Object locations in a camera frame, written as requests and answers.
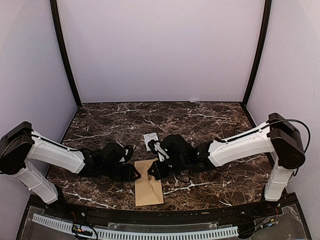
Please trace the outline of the brown kraft envelope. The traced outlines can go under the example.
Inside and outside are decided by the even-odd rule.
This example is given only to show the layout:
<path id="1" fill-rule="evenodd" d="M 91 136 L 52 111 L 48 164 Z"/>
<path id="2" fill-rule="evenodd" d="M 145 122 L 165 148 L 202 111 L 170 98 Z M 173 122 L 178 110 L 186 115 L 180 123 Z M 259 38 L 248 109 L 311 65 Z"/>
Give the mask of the brown kraft envelope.
<path id="1" fill-rule="evenodd" d="M 135 206 L 150 206 L 164 203 L 162 183 L 160 180 L 148 181 L 148 169 L 156 159 L 140 160 L 134 163 L 141 174 L 135 181 Z"/>

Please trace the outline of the white sticker sheet wax seal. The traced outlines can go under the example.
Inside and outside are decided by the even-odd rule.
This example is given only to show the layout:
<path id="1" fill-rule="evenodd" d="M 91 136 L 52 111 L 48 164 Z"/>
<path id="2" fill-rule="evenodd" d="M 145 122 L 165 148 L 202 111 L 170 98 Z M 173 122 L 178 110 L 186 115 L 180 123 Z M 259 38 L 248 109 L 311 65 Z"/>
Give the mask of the white sticker sheet wax seal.
<path id="1" fill-rule="evenodd" d="M 145 146 L 146 146 L 146 150 L 147 151 L 151 151 L 151 149 L 149 148 L 149 145 L 148 145 L 148 143 L 151 140 L 154 140 L 154 141 L 158 141 L 159 140 L 158 139 L 158 135 L 155 132 L 144 134 L 143 138 L 144 138 L 144 142 L 145 142 Z"/>

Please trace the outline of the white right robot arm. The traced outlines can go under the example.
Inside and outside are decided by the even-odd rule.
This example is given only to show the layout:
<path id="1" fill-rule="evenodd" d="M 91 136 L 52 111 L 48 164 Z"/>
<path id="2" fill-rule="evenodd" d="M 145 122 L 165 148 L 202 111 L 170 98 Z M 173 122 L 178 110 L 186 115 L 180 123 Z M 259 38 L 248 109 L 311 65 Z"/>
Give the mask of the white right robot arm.
<path id="1" fill-rule="evenodd" d="M 257 127 L 224 139 L 215 139 L 193 147 L 181 135 L 171 134 L 162 141 L 150 140 L 148 147 L 158 155 L 147 173 L 156 180 L 190 171 L 211 171 L 253 155 L 275 155 L 274 166 L 264 187 L 264 199 L 255 205 L 255 213 L 266 217 L 298 169 L 306 161 L 309 145 L 303 144 L 300 131 L 293 125 L 304 122 L 285 119 L 272 113 Z"/>

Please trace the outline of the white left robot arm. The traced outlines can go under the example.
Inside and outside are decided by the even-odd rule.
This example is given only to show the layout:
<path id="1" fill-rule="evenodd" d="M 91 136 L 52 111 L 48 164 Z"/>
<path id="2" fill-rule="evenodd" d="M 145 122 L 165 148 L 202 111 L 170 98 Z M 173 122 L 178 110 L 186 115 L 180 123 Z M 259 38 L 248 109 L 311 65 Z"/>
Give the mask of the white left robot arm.
<path id="1" fill-rule="evenodd" d="M 49 182 L 31 160 L 48 163 L 85 178 L 105 176 L 120 182 L 134 182 L 141 177 L 129 163 L 134 149 L 111 142 L 102 149 L 71 148 L 50 140 L 24 121 L 0 139 L 0 173 L 17 178 L 60 218 L 67 218 L 70 206 L 63 194 Z"/>

